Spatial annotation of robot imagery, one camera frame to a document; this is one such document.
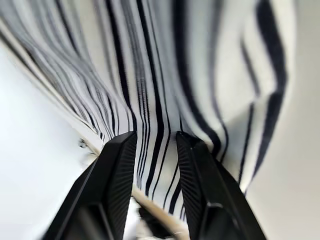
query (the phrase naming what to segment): striped curtain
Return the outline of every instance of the striped curtain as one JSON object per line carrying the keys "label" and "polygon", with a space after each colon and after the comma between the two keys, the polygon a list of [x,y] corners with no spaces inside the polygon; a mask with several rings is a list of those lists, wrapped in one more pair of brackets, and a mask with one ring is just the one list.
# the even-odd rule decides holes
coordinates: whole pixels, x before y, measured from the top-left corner
{"label": "striped curtain", "polygon": [[293,1],[0,6],[2,47],[73,127],[101,146],[137,132],[134,183],[158,206],[184,218],[177,131],[202,139],[247,190],[292,85]]}

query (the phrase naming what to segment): ribbed black plastic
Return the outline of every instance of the ribbed black plastic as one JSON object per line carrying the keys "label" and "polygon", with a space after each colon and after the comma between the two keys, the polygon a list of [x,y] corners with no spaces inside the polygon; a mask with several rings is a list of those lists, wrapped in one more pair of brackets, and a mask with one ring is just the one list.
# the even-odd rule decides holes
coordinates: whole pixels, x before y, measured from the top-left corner
{"label": "ribbed black plastic", "polygon": [[266,240],[239,185],[207,145],[176,135],[180,184],[191,240]]}
{"label": "ribbed black plastic", "polygon": [[106,198],[103,201],[107,219],[114,239],[123,239],[131,197],[137,135],[132,136],[120,151],[121,156],[114,168],[115,174],[109,182]]}
{"label": "ribbed black plastic", "polygon": [[203,220],[204,201],[199,181],[195,175],[195,166],[192,161],[192,146],[187,138],[183,136],[183,133],[178,133],[176,138],[180,184],[185,205],[186,220],[190,239],[196,240],[199,236]]}
{"label": "ribbed black plastic", "polygon": [[82,239],[94,239],[94,231],[100,231],[106,240],[123,239],[136,144],[135,132],[121,134],[107,142],[98,159],[75,181],[43,239],[74,239],[81,226],[78,223],[83,214],[80,213],[86,213],[95,223]]}

